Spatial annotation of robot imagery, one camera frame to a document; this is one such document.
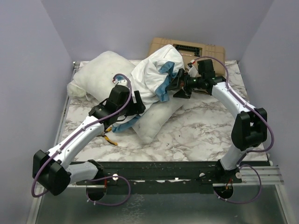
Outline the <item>white pillow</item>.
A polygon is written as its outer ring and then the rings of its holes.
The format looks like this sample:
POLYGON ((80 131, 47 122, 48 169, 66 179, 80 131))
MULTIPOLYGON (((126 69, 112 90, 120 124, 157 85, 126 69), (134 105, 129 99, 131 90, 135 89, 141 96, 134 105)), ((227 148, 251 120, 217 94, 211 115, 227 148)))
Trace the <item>white pillow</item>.
MULTIPOLYGON (((75 73, 67 85, 68 96, 83 98, 90 94, 98 101, 102 101, 109 96, 114 87, 113 76, 121 73, 133 82, 131 72, 135 67, 136 65, 117 53, 106 51, 75 73)), ((147 107, 147 111, 140 118, 132 119, 130 124, 115 127, 114 132, 121 133, 132 127, 142 144, 150 144, 165 122, 185 103, 186 100, 172 96, 166 102, 154 102, 147 107)))

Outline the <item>white pillowcase blue trim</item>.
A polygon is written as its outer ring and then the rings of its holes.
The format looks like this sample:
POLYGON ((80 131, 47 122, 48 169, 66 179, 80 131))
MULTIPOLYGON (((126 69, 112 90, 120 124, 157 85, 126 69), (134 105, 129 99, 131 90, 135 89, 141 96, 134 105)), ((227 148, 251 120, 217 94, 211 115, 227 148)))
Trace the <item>white pillowcase blue trim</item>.
POLYGON ((146 109, 140 115, 128 116, 124 121, 113 124, 112 131, 114 133, 125 131, 149 115, 157 103, 164 105, 169 102, 170 96, 166 88, 183 67, 181 54, 170 44, 139 62, 131 72, 130 81, 132 90, 139 91, 146 109))

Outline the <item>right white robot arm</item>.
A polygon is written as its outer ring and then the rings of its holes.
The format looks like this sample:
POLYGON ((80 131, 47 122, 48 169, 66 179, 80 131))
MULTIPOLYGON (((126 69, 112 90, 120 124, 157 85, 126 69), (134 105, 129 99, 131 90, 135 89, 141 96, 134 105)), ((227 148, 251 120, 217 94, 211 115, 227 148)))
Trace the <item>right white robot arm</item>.
POLYGON ((191 71, 179 69, 177 76, 166 87, 175 91, 175 98, 189 99, 194 89, 204 90, 207 94, 219 100, 233 116, 235 122, 231 133, 232 145, 228 152, 218 162, 215 179, 226 182, 231 178, 231 170, 235 170, 243 158, 254 148, 267 139, 267 112, 256 108, 242 99, 228 83, 228 77, 215 74, 211 56, 192 60, 188 66, 192 70, 194 63, 198 67, 199 76, 194 77, 191 71))

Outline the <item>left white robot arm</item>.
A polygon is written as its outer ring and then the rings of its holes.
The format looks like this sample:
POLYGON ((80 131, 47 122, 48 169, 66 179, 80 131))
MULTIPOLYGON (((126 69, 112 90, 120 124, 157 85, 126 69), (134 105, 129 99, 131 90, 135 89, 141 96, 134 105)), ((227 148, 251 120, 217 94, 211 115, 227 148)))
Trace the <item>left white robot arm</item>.
POLYGON ((37 151, 33 156, 32 177, 48 192, 57 196, 69 184, 89 180, 98 184, 103 172, 93 161, 72 165, 74 157, 95 137, 105 132, 112 124, 125 118, 141 114, 146 107, 139 91, 116 85, 108 98, 94 106, 82 124, 62 142, 47 152, 37 151))

